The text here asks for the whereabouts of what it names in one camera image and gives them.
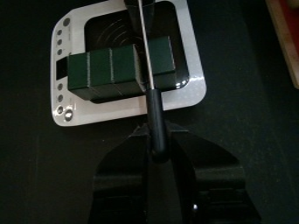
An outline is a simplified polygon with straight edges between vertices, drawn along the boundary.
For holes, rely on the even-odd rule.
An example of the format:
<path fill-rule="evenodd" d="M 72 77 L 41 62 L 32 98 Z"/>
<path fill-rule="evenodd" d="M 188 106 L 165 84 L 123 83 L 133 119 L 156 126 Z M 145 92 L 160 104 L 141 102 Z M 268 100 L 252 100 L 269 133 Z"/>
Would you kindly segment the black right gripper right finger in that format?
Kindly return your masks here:
<path fill-rule="evenodd" d="M 261 224 L 237 158 L 177 124 L 167 131 L 183 224 Z"/>

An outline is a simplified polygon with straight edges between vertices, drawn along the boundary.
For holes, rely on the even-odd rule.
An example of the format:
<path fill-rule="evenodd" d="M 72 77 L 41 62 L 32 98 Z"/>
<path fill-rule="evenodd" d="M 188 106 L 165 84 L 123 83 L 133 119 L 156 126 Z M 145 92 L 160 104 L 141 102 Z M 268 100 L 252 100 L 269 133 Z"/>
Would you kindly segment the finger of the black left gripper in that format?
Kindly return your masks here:
<path fill-rule="evenodd" d="M 141 0 L 141 2 L 144 13 L 144 25 L 147 28 L 151 28 L 155 18 L 155 0 Z"/>
<path fill-rule="evenodd" d="M 128 11 L 133 31 L 136 34 L 141 34 L 141 21 L 140 21 L 140 9 L 139 0 L 124 0 L 125 8 Z"/>

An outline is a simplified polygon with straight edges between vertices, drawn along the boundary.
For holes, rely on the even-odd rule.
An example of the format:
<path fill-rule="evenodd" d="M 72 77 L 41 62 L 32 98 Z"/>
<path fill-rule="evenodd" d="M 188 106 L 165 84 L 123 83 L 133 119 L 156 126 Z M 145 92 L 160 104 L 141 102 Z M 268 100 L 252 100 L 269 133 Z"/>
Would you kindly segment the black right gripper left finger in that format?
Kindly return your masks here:
<path fill-rule="evenodd" d="M 137 127 L 97 164 L 88 224 L 147 224 L 145 162 L 149 131 Z"/>

